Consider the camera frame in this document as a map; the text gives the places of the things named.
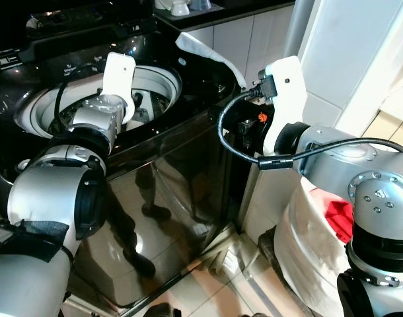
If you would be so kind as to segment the black top-loading washing machine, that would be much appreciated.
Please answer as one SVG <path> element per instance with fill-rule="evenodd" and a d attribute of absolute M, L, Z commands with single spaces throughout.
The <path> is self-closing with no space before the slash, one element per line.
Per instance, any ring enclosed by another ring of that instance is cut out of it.
<path fill-rule="evenodd" d="M 0 0 L 0 217 L 27 160 L 50 138 L 15 121 L 41 90 L 104 72 L 109 52 L 180 79 L 166 112 L 119 133 L 106 160 L 104 226 L 77 252 L 69 292 L 99 314 L 157 298 L 229 222 L 232 160 L 215 114 L 241 89 L 223 63 L 175 45 L 153 0 Z"/>

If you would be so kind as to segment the white washer drum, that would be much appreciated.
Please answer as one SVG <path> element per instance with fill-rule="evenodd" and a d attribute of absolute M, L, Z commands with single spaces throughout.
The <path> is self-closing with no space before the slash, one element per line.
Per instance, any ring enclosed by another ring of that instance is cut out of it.
<path fill-rule="evenodd" d="M 102 75 L 98 73 L 77 81 L 71 81 L 61 94 L 59 119 L 55 118 L 55 104 L 59 87 L 41 90 L 15 115 L 15 121 L 24 130 L 44 138 L 57 135 L 64 127 L 71 125 L 79 108 L 88 106 L 102 90 Z M 138 65 L 135 67 L 132 91 L 148 91 L 153 102 L 153 119 L 166 112 L 181 93 L 180 79 L 162 67 Z M 146 123 L 129 121 L 120 132 L 136 129 Z"/>

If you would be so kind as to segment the white cloth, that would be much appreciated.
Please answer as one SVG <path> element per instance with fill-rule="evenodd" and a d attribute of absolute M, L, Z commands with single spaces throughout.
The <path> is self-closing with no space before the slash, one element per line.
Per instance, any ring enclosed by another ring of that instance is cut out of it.
<path fill-rule="evenodd" d="M 232 61 L 229 61 L 223 57 L 219 52 L 215 52 L 213 48 L 205 45 L 203 42 L 201 42 L 201 40 L 198 40 L 195 36 L 192 36 L 192 34 L 181 32 L 175 40 L 175 45 L 185 52 L 225 64 L 235 76 L 238 85 L 240 85 L 241 88 L 247 88 L 246 79 L 244 79 L 243 73 L 237 69 Z"/>

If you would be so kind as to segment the white cup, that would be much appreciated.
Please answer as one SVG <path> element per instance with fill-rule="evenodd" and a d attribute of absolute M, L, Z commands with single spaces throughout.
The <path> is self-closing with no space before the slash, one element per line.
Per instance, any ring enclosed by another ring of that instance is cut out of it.
<path fill-rule="evenodd" d="M 169 12 L 174 17 L 187 16 L 190 13 L 188 3 L 190 0 L 172 0 Z"/>

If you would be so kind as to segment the grey pipe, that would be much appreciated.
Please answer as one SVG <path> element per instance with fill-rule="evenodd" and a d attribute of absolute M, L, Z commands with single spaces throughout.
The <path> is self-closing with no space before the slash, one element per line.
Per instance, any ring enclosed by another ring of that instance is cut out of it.
<path fill-rule="evenodd" d="M 290 16 L 289 29 L 283 46 L 283 57 L 297 55 L 316 0 L 295 0 Z"/>

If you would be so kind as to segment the grey cup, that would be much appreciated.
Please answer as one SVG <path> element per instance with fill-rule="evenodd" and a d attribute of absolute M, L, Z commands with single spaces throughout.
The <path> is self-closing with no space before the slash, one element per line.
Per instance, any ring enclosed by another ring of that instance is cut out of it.
<path fill-rule="evenodd" d="M 188 3 L 190 10 L 192 11 L 208 11 L 213 8 L 213 4 L 211 4 L 211 0 L 190 0 Z"/>

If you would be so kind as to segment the red garment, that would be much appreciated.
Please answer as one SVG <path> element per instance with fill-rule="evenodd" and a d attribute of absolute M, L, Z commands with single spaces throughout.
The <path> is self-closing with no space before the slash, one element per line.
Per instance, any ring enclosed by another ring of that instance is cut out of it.
<path fill-rule="evenodd" d="M 315 199 L 319 201 L 323 217 L 334 231 L 336 238 L 343 244 L 349 244 L 353 236 L 353 205 L 341 198 L 330 196 Z"/>

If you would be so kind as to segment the white laundry bag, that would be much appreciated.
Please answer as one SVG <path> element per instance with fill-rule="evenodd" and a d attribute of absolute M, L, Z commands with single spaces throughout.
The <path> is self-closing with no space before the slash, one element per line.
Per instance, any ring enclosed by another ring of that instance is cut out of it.
<path fill-rule="evenodd" d="M 349 269 L 344 243 L 337 238 L 312 187 L 299 184 L 275 227 L 274 251 L 295 295 L 323 317 L 344 317 L 337 278 Z"/>

